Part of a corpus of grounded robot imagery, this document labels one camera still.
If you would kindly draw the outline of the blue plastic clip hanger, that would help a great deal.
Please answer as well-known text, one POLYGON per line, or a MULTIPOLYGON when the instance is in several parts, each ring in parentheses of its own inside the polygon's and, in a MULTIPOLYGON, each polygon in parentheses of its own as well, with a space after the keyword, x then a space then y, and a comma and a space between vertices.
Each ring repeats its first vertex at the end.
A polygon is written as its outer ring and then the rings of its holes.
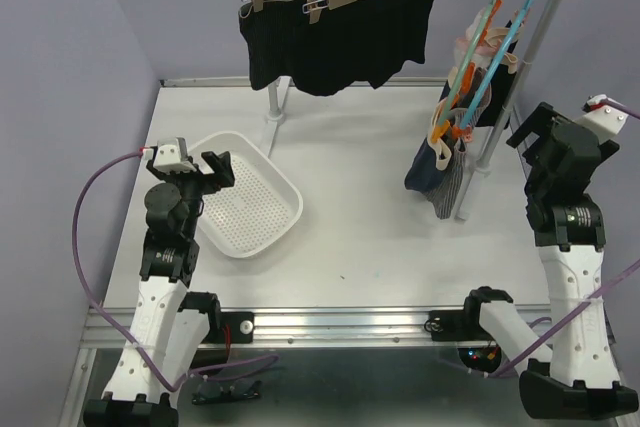
POLYGON ((483 109, 488 105, 488 90, 491 80, 496 72, 501 60, 507 51, 512 39, 518 35, 522 23, 525 21, 529 9, 535 0, 525 0, 521 9, 516 12, 514 18, 511 19, 511 27, 504 38, 501 46, 495 54, 487 68, 477 68, 473 73, 471 88, 462 100, 462 111, 456 111, 456 124, 449 129, 454 139, 464 138, 472 132, 477 118, 481 115, 483 109))

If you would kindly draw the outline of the grey striped underwear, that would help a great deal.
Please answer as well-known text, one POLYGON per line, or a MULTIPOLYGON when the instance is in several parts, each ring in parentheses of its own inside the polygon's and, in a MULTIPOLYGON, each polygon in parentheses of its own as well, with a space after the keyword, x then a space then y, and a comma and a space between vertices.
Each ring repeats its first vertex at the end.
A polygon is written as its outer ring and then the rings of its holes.
POLYGON ((435 167, 435 174, 431 179, 434 187, 429 187, 425 197, 434 206, 435 214, 439 219, 451 217, 453 207, 460 191, 464 170, 466 167, 466 144, 462 139, 457 139, 452 147, 449 147, 443 139, 433 142, 432 131, 437 125, 437 116, 444 109, 447 98, 439 102, 432 116, 432 127, 427 134, 428 153, 436 155, 436 160, 431 164, 435 167))

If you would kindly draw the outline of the black underwear beige waistband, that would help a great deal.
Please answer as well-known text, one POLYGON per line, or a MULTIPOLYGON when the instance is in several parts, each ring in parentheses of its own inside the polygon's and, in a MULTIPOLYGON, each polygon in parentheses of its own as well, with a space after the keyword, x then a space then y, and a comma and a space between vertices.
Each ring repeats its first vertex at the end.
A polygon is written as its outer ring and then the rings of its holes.
MULTIPOLYGON (((481 46, 488 47, 490 52, 495 54, 506 37, 511 24, 512 22, 509 21, 504 27, 491 27, 481 46)), ((501 60, 501 64, 492 77, 491 101, 479 117, 476 123, 477 127, 493 127, 498 120, 502 107, 506 103, 519 67, 519 59, 514 54, 518 39, 519 35, 512 39, 501 60)))

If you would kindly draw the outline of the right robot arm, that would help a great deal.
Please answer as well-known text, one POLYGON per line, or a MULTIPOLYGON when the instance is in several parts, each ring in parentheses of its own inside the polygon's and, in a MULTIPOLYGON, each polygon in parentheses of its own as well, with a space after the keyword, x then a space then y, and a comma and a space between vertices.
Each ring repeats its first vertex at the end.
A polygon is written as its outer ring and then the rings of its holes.
POLYGON ((546 276, 551 327, 537 335, 512 297, 488 286, 470 291, 460 309, 431 311, 424 324, 435 342, 471 343, 462 357, 471 370, 488 378, 515 371, 534 419, 606 420, 639 408, 610 347, 604 216, 587 193, 595 170, 618 151, 629 114, 605 95, 590 98, 576 119, 541 103, 509 138, 530 168, 526 217, 546 276))

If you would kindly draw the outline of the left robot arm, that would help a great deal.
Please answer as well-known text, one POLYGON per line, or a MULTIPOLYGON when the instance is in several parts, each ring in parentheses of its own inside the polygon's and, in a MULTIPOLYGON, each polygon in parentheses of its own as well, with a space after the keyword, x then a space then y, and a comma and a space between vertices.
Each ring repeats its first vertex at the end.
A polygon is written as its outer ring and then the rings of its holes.
POLYGON ((210 172, 169 147, 142 152, 158 179, 144 198, 147 231, 143 241, 138 298, 120 360, 103 394, 87 402, 87 426, 175 426, 177 399, 202 341, 222 329, 214 293, 189 289, 199 254, 195 239, 204 197, 234 185, 227 152, 202 153, 210 172))

